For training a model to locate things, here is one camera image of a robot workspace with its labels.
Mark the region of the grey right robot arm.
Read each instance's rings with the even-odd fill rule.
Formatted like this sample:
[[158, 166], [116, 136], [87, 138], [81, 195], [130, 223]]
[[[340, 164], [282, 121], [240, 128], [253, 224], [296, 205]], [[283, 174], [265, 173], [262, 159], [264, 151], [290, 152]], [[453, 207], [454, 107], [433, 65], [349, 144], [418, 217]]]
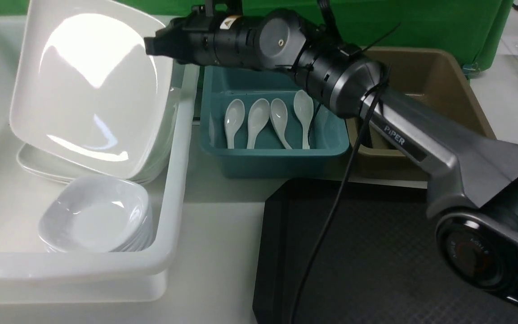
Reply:
[[342, 119], [361, 117], [429, 175], [426, 215], [453, 272], [518, 307], [518, 144], [477, 135], [393, 90], [390, 69], [343, 42], [333, 15], [194, 6], [144, 38], [146, 54], [181, 64], [281, 72]]

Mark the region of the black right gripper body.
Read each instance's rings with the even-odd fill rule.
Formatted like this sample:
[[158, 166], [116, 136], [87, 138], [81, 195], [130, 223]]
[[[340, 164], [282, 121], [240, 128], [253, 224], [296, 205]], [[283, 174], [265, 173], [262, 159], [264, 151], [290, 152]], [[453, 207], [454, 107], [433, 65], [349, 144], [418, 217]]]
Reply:
[[212, 23], [213, 19], [204, 14], [175, 17], [154, 35], [144, 37], [145, 53], [152, 57], [168, 57], [180, 64], [216, 65]]

